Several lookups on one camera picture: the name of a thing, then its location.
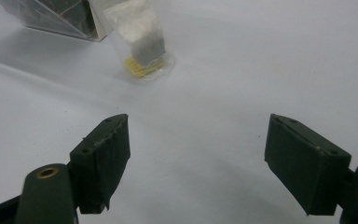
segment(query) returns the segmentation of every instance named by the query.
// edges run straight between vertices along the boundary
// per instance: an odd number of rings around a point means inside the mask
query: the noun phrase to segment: white table
[[[264,162],[269,115],[298,119],[358,166],[358,1],[155,0],[176,65],[149,82],[101,43],[0,15],[0,203],[102,119],[130,116],[131,159],[80,223],[338,223],[306,217]]]

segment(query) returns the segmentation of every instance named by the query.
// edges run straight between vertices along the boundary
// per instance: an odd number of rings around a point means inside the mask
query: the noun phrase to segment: white surface
[[[102,119],[130,116],[108,212],[80,223],[337,223],[306,217],[264,162],[269,114],[298,119],[358,166],[358,1],[157,1],[172,72],[135,82],[107,40],[0,16],[0,203]]]

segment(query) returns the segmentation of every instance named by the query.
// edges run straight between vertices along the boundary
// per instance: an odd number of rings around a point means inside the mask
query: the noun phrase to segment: transparent packet
[[[124,67],[149,80],[169,73],[173,56],[167,52],[162,26],[148,0],[90,0]]]

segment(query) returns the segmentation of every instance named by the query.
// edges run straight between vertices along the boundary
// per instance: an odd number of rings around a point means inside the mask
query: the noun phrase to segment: yellow object
[[[138,64],[133,57],[130,57],[125,62],[126,67],[135,77],[144,77],[147,74],[161,68],[164,65],[164,61],[160,60],[158,63],[151,65],[150,67],[143,68]]]

